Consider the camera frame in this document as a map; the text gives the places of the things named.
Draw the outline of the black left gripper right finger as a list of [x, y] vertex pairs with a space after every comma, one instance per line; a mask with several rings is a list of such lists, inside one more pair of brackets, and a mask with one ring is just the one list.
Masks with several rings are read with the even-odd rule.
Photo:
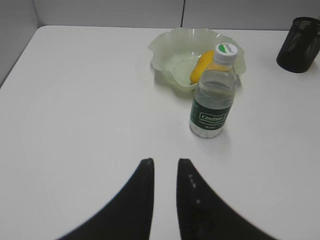
[[182, 240], [268, 240], [205, 182], [190, 159], [177, 166], [177, 216]]

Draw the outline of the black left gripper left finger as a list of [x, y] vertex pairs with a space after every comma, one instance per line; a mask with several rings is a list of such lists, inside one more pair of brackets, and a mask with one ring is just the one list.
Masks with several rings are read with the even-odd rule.
[[108, 204], [61, 239], [148, 240], [154, 210], [154, 184], [154, 160], [143, 159]]

